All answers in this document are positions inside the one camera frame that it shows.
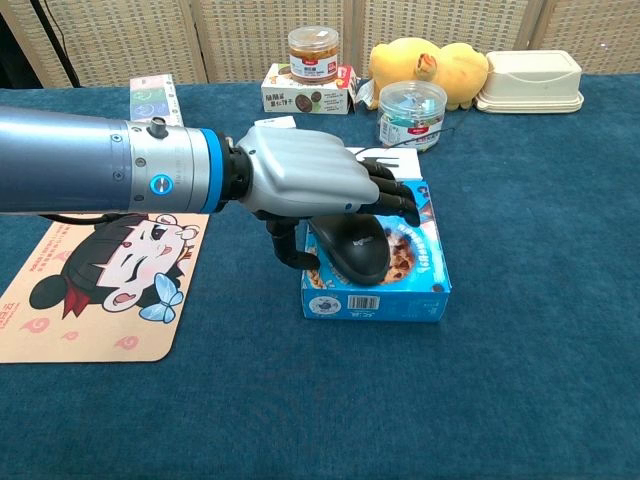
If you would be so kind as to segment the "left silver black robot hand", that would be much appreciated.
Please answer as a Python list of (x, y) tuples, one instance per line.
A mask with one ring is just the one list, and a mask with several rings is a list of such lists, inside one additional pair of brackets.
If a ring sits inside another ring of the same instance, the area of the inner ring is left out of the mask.
[(361, 162), (334, 135), (253, 126), (223, 152), (219, 202), (239, 201), (264, 221), (276, 257), (298, 270), (318, 258), (297, 249), (301, 219), (339, 214), (398, 216), (417, 227), (420, 215), (408, 187), (384, 166)]

